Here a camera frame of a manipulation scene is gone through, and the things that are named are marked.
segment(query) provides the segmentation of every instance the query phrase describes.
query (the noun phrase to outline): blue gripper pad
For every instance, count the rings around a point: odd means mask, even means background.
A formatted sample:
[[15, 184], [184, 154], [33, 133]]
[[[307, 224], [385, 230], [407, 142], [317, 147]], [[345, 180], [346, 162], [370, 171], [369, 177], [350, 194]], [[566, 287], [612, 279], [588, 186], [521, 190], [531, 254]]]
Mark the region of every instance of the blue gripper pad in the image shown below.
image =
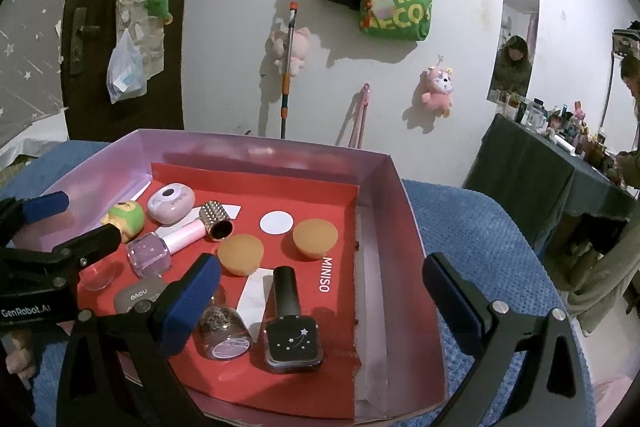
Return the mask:
[[22, 204], [22, 215], [28, 224], [61, 214], [69, 207], [69, 197], [62, 191], [52, 192]]
[[200, 316], [220, 285], [218, 258], [203, 253], [179, 281], [160, 294], [150, 317], [151, 331], [162, 357], [183, 349]]
[[462, 352], [479, 356], [492, 324], [488, 300], [473, 283], [460, 277], [442, 253], [425, 258], [422, 281]]

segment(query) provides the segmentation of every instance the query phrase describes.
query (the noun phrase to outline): white circle sticker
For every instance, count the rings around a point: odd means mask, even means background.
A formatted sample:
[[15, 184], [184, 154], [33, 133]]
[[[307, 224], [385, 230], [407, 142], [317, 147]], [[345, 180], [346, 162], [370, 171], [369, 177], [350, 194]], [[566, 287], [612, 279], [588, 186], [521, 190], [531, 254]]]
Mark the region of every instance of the white circle sticker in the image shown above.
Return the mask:
[[239, 339], [231, 338], [214, 346], [211, 349], [211, 354], [220, 360], [234, 359], [242, 355], [250, 346], [251, 343], [244, 337]]
[[260, 220], [260, 228], [271, 235], [287, 233], [293, 227], [293, 217], [282, 210], [274, 210], [264, 214]]

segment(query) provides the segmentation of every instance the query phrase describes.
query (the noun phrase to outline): pink box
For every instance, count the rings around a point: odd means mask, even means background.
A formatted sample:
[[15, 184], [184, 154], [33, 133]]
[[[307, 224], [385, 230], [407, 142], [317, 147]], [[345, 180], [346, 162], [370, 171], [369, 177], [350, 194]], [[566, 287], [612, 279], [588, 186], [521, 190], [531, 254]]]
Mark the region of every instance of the pink box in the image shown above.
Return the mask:
[[[176, 130], [135, 131], [66, 174], [46, 193], [63, 190], [64, 214], [23, 229], [19, 248], [49, 251], [99, 225], [118, 201], [152, 179], [151, 163], [265, 173], [359, 186], [356, 207], [356, 349], [354, 421], [299, 418], [242, 407], [190, 391], [212, 417], [266, 427], [342, 427], [414, 417], [442, 404], [446, 375], [436, 307], [422, 284], [422, 240], [391, 157], [381, 153], [251, 136]], [[127, 376], [137, 380], [127, 357]]]

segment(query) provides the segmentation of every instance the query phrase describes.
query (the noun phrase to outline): red paper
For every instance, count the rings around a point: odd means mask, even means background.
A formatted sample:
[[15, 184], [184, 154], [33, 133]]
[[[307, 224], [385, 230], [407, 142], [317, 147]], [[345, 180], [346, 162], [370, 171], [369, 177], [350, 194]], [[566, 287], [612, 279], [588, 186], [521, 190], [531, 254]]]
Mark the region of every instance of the red paper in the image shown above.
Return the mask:
[[[209, 200], [237, 204], [242, 208], [234, 222], [234, 233], [250, 233], [264, 245], [263, 268], [289, 265], [296, 270], [300, 304], [305, 315], [319, 325], [324, 363], [312, 373], [274, 375], [267, 371], [262, 340], [251, 352], [235, 360], [220, 362], [201, 356], [193, 336], [170, 363], [180, 381], [192, 389], [232, 403], [276, 413], [316, 418], [352, 419], [354, 416], [353, 375], [360, 362], [354, 347], [355, 304], [353, 258], [355, 242], [355, 185], [319, 182], [244, 172], [205, 171], [165, 164], [152, 165], [153, 181], [138, 198], [146, 209], [152, 194], [162, 186], [179, 182], [196, 194], [196, 206]], [[260, 229], [260, 218], [272, 210], [284, 210], [294, 226], [318, 217], [338, 229], [338, 243], [325, 259], [310, 261], [298, 252], [292, 230], [268, 235]], [[158, 228], [147, 218], [142, 233]], [[172, 256], [172, 267], [163, 274], [165, 282], [180, 279], [203, 252], [215, 252], [217, 244], [201, 239]], [[113, 298], [138, 279], [129, 267], [124, 245], [105, 260], [116, 266], [116, 279], [101, 292], [78, 286], [80, 308], [98, 315], [114, 314]], [[321, 270], [331, 264], [329, 291], [320, 290]], [[238, 304], [246, 279], [223, 269], [221, 285], [226, 303]], [[268, 317], [273, 306], [268, 305]]]

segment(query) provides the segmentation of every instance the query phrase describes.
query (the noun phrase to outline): white plastic bag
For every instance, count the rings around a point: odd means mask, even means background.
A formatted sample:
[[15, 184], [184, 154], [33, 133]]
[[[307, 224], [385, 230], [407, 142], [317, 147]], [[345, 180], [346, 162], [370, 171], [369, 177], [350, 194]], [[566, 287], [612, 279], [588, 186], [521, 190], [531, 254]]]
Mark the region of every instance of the white plastic bag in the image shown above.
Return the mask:
[[146, 75], [140, 49], [134, 45], [126, 28], [111, 52], [107, 90], [111, 103], [146, 94]]

